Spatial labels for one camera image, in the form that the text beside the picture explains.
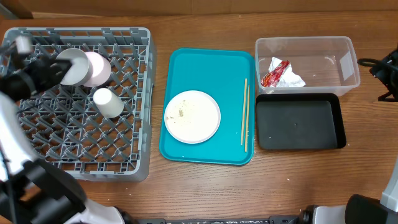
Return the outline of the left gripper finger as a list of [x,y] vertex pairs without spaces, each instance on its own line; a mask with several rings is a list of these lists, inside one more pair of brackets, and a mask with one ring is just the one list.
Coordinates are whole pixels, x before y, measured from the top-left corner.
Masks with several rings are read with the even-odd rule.
[[43,62],[48,67],[59,67],[61,69],[70,69],[72,67],[72,62],[69,59],[57,59],[44,57]]
[[71,63],[53,63],[45,69],[45,87],[46,89],[52,88],[55,85],[60,84],[69,69],[71,69]]

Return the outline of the grey metal saucer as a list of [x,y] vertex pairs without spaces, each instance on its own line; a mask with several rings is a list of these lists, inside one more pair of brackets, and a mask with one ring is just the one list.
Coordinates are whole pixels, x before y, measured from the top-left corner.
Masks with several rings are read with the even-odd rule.
[[84,51],[76,48],[66,49],[59,53],[56,59],[72,62],[71,68],[60,82],[61,85],[83,85],[90,79],[93,66]]

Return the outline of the small pink bowl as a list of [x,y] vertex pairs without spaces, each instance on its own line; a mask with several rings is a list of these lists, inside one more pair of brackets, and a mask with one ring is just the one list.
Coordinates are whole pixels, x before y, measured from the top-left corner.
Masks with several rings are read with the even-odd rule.
[[93,71],[90,79],[83,85],[86,87],[97,87],[106,83],[111,74],[110,62],[96,52],[86,52],[85,55],[88,57]]

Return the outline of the white paper cup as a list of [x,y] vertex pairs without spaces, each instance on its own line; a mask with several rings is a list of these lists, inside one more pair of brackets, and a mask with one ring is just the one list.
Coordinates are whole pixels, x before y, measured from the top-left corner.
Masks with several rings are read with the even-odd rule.
[[107,88],[96,90],[93,95],[93,101],[105,118],[115,118],[123,112],[123,101]]

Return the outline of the white tissue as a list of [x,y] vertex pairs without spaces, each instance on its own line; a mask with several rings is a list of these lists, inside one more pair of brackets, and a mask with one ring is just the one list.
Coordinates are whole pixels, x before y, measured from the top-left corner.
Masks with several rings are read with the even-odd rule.
[[[272,57],[269,71],[275,70],[280,63],[282,63],[281,59]],[[289,63],[277,84],[272,85],[272,87],[304,87],[305,85],[306,83],[302,78],[293,72],[292,65]]]

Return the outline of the red snack wrapper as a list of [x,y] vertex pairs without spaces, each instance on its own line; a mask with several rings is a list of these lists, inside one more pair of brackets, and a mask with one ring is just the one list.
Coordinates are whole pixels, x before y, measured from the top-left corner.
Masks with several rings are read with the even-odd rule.
[[261,79],[261,85],[263,87],[276,87],[280,81],[281,76],[285,73],[289,66],[290,62],[288,60],[281,61],[275,67],[275,69],[273,69]]

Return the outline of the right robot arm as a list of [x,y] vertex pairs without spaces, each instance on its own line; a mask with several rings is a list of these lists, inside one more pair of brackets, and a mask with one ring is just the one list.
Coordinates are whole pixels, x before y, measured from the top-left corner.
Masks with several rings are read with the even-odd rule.
[[[387,93],[378,97],[379,101],[397,101],[397,50],[393,50],[381,60],[361,58],[357,63],[369,67],[371,75],[387,88]],[[397,166],[394,166],[380,200],[354,194],[346,205],[334,207],[311,205],[291,223],[397,224]]]

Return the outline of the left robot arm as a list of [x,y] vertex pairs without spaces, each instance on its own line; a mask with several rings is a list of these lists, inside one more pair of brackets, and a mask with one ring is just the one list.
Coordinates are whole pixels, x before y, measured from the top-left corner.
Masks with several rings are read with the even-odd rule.
[[13,223],[134,223],[127,212],[90,200],[74,177],[33,152],[15,103],[59,84],[72,63],[44,57],[26,65],[32,46],[20,35],[1,47],[18,71],[1,79],[1,216]]

